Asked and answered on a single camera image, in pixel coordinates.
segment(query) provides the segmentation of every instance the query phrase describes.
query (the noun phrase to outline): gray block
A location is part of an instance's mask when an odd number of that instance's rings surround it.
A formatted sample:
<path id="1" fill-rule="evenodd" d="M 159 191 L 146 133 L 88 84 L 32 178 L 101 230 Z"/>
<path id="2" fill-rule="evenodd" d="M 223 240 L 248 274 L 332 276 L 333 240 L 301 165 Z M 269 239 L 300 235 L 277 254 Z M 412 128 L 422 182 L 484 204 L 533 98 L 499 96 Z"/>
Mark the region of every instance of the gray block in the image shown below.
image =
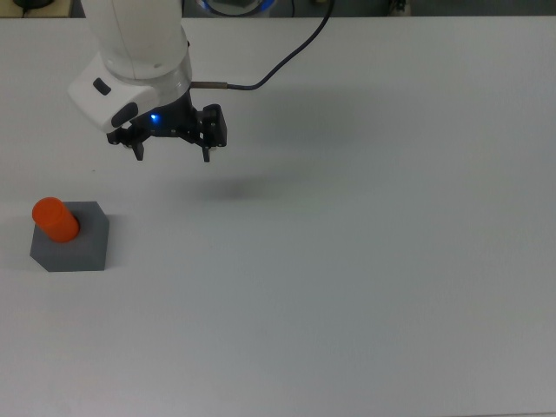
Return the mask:
<path id="1" fill-rule="evenodd" d="M 64 202 L 79 222 L 79 235 L 66 243 L 53 242 L 37 225 L 31 257 L 49 272 L 103 271 L 109 220 L 97 202 Z"/>

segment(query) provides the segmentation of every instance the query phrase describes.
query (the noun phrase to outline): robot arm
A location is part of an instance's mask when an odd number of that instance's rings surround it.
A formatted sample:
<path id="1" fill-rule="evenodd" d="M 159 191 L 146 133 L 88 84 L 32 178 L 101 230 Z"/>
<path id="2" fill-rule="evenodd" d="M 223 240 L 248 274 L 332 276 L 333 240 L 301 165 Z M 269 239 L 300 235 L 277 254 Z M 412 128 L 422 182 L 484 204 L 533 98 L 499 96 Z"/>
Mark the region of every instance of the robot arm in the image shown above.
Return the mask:
<path id="1" fill-rule="evenodd" d="M 69 87 L 76 106 L 138 160 L 146 139 L 173 136 L 201 146 L 208 162 L 211 148 L 226 145 L 226 124 L 220 106 L 191 104 L 179 0 L 83 0 L 83 9 L 99 52 Z"/>

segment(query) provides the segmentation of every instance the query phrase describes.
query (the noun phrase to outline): black cable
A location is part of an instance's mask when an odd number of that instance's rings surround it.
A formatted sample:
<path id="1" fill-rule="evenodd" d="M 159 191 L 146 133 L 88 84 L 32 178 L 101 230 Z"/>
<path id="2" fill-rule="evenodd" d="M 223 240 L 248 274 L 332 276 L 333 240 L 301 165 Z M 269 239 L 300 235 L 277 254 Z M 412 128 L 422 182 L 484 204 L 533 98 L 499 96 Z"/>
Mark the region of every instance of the black cable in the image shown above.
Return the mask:
<path id="1" fill-rule="evenodd" d="M 322 22 L 321 24 L 319 24 L 319 27 L 316 28 L 316 30 L 313 32 L 313 35 L 311 35 L 307 41 L 305 41 L 304 43 L 301 44 L 301 46 L 299 48 L 297 48 L 296 50 L 294 50 L 291 54 L 289 54 L 288 56 L 286 56 L 284 59 L 282 59 L 278 65 L 276 65 L 274 68 L 272 68 L 272 70 L 264 77 L 260 80 L 260 82 L 258 82 L 257 84 L 253 84 L 253 85 L 237 85 L 237 84 L 228 84 L 228 89 L 239 89 L 241 91 L 253 91 L 255 89 L 259 89 L 260 87 L 262 87 L 264 84 L 267 83 L 267 81 L 272 78 L 272 76 L 274 74 L 276 74 L 281 67 L 283 67 L 284 65 L 286 65 L 287 63 L 289 63 L 293 58 L 295 58 L 295 56 L 297 56 L 297 54 L 299 54 L 302 50 L 304 50 L 305 48 L 307 48 L 309 46 L 310 43 L 312 43 L 314 41 L 314 39 L 319 36 L 319 34 L 321 33 L 321 31 L 324 29 L 324 27 L 326 26 L 328 19 L 330 18 L 330 16 L 332 16 L 332 10 L 334 10 L 334 0 L 328 0 L 330 3 L 328 4 L 328 10 L 326 15 L 324 15 L 324 17 L 322 18 Z"/>

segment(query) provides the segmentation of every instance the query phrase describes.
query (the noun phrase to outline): table surface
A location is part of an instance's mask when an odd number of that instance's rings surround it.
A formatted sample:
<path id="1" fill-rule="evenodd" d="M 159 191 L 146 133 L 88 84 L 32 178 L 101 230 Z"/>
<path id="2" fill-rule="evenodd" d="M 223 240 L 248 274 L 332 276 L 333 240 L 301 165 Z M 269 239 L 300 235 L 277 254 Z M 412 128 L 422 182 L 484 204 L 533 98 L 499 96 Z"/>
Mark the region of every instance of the table surface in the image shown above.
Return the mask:
<path id="1" fill-rule="evenodd" d="M 317 20 L 184 21 L 252 83 Z M 0 410 L 424 417 L 556 409 L 556 19 L 335 19 L 228 147 L 106 143 L 84 21 L 0 23 Z M 48 274 L 33 204 L 98 201 L 107 269 Z"/>

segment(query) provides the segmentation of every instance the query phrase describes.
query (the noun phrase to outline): orange cylinder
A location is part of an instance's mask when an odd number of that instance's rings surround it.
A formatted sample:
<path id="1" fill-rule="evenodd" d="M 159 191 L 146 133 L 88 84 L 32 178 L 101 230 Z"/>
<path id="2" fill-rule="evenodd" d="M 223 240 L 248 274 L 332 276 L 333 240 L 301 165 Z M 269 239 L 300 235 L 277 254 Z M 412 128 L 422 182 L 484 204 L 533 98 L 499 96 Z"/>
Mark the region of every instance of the orange cylinder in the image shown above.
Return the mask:
<path id="1" fill-rule="evenodd" d="M 55 197 L 46 197 L 35 204 L 33 220 L 54 242 L 65 243 L 79 233 L 79 223 L 68 208 Z"/>

